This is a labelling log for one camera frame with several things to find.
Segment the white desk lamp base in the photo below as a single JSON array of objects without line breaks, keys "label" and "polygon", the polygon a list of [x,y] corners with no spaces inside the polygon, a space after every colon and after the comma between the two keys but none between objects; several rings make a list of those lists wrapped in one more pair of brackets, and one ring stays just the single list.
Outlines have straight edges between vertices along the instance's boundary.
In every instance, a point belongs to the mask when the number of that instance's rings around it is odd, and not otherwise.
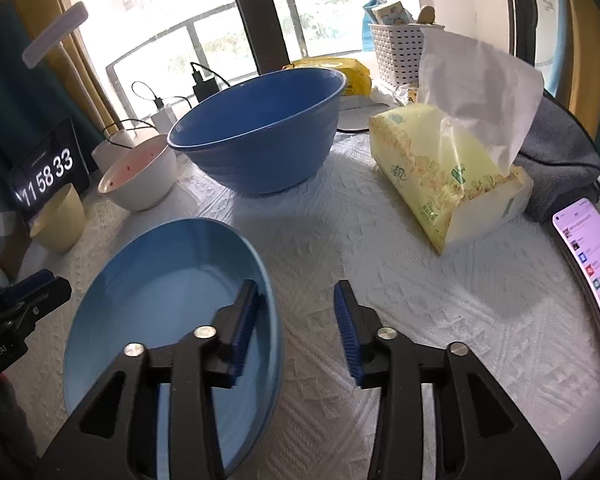
[{"label": "white desk lamp base", "polygon": [[125,129],[105,136],[91,152],[99,171],[104,174],[118,159],[135,148],[135,143]]}]

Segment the white textured table cloth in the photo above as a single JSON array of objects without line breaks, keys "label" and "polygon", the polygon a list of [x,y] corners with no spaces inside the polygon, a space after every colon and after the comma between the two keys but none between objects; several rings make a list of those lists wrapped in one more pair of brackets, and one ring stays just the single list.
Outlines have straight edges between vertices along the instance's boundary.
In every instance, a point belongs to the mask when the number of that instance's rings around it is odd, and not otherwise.
[{"label": "white textured table cloth", "polygon": [[366,136],[342,136],[314,178],[244,197],[178,159],[178,182],[131,214],[97,194],[68,254],[32,246],[21,271],[49,268],[82,296],[137,235],[176,218],[222,221],[250,241],[273,285],[285,339],[282,393],[241,479],[363,479],[378,394],[355,387],[337,333],[332,289],[419,344],[463,341],[571,476],[600,440],[600,337],[579,284],[547,232],[517,218],[438,255],[377,169]]}]

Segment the black charger block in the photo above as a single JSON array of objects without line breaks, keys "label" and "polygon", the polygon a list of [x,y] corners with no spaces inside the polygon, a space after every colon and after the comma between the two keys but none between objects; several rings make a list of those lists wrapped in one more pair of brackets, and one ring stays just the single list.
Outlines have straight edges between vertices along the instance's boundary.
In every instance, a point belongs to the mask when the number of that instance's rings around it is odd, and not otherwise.
[{"label": "black charger block", "polygon": [[192,76],[194,78],[193,90],[199,103],[220,91],[214,77],[204,78],[201,71],[198,70],[197,64],[194,62],[190,62],[190,66],[192,66]]}]

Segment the large blue bowl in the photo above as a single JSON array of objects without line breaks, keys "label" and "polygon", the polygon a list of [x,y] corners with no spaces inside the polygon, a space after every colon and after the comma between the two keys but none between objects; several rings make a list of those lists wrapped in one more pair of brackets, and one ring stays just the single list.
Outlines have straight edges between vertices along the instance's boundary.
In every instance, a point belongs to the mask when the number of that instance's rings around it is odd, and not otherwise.
[{"label": "large blue bowl", "polygon": [[346,82],[343,73],[317,67],[257,76],[192,108],[168,144],[236,193],[292,188],[328,156]]}]

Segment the white charger plug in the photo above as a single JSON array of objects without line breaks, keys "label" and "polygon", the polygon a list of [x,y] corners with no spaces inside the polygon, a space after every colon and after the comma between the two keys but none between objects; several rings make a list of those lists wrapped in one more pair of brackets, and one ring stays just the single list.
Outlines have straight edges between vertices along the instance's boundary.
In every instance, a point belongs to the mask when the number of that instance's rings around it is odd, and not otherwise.
[{"label": "white charger plug", "polygon": [[158,98],[158,96],[154,97],[154,104],[157,107],[157,111],[150,116],[150,119],[158,130],[158,133],[168,134],[178,121],[178,118],[176,118],[172,107],[164,104],[163,99]]}]

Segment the white pink strawberry bowl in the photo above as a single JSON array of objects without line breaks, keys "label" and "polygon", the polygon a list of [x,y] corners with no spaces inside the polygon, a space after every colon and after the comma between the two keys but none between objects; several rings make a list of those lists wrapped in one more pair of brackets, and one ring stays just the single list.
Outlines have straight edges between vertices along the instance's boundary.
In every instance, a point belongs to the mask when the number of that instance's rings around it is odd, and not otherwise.
[{"label": "white pink strawberry bowl", "polygon": [[97,192],[125,210],[139,212],[162,202],[176,181],[176,156],[165,134],[138,144],[99,181]]}]

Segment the yellow duck wet wipes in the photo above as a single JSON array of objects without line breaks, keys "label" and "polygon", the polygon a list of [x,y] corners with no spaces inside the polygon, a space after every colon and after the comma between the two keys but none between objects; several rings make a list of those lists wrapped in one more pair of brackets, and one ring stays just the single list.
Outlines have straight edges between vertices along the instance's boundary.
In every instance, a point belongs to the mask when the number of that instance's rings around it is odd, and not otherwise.
[{"label": "yellow duck wet wipes", "polygon": [[302,58],[284,66],[284,70],[295,68],[329,68],[342,73],[347,84],[343,96],[370,96],[372,92],[372,77],[370,70],[355,58],[340,58],[339,56],[312,56]]}]

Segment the tablet showing clock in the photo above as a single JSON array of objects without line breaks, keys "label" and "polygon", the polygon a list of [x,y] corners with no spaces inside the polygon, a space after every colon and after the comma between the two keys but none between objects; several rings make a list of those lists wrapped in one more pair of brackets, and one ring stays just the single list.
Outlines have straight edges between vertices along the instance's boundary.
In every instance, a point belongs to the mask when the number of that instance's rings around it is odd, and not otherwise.
[{"label": "tablet showing clock", "polygon": [[64,185],[72,184],[78,193],[88,189],[90,176],[69,117],[15,164],[9,183],[26,221],[33,219]]}]

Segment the white lamp head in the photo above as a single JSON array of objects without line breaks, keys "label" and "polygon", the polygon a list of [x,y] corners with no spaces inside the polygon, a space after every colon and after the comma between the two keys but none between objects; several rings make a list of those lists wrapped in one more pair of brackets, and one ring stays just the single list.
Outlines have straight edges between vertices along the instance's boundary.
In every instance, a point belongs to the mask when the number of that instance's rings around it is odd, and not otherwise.
[{"label": "white lamp head", "polygon": [[57,47],[65,37],[72,34],[88,19],[84,3],[78,1],[55,18],[36,36],[22,52],[22,62],[29,70],[35,68],[45,55]]}]

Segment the yellow bowl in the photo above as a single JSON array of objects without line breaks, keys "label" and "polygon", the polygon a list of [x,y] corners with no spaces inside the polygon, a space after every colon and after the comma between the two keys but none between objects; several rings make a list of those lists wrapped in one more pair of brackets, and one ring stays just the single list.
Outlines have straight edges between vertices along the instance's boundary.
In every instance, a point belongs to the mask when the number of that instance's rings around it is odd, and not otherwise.
[{"label": "yellow bowl", "polygon": [[80,239],[86,225],[85,210],[72,183],[60,188],[34,218],[30,237],[56,254],[68,252]]}]

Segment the smartphone with lit screen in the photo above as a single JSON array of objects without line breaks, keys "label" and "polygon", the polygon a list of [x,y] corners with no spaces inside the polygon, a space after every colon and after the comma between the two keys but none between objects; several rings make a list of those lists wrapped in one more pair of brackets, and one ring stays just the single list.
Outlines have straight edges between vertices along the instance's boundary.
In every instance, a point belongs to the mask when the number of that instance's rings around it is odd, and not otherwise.
[{"label": "smartphone with lit screen", "polygon": [[600,334],[600,212],[583,197],[555,212],[548,229],[576,274]]}]

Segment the grey folded cloth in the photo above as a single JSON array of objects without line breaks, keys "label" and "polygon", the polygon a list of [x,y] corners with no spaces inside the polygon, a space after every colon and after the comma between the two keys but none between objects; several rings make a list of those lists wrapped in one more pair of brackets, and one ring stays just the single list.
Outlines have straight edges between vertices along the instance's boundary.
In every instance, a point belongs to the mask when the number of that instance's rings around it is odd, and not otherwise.
[{"label": "grey folded cloth", "polygon": [[600,199],[600,153],[577,118],[547,92],[515,164],[533,181],[526,215],[534,222],[547,222],[580,198]]}]

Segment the smaller blue plate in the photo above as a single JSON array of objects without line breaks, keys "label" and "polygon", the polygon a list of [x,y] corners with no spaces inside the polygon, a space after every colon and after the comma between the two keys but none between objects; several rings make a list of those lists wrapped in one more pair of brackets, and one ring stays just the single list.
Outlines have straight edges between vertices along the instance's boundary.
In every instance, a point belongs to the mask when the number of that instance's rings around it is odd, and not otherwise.
[{"label": "smaller blue plate", "polygon": [[263,437],[282,388],[284,345],[268,272],[245,237],[204,218],[156,226],[123,247],[87,289],[70,330],[64,359],[66,408],[73,411],[129,342],[174,344],[211,323],[245,280],[257,283],[258,312],[242,376],[216,389],[213,403],[228,474]]}]

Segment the teal curtain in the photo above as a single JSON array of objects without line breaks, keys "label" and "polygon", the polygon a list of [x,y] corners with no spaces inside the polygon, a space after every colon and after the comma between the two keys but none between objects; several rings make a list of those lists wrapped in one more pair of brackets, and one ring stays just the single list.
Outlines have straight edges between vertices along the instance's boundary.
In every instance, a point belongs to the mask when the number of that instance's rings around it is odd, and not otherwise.
[{"label": "teal curtain", "polygon": [[15,203],[9,185],[12,167],[63,119],[72,119],[89,170],[91,150],[102,135],[80,110],[46,62],[29,70],[21,55],[30,38],[12,0],[0,4],[0,200]]}]

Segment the white perforated basket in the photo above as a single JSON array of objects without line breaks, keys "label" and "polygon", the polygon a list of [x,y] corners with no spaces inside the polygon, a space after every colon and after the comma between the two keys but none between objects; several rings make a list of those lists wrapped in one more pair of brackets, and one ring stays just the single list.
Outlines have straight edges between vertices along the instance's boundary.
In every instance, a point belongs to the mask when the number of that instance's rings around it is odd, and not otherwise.
[{"label": "white perforated basket", "polygon": [[443,30],[437,24],[379,25],[371,24],[370,32],[380,79],[394,88],[417,84],[419,62],[426,30]]}]

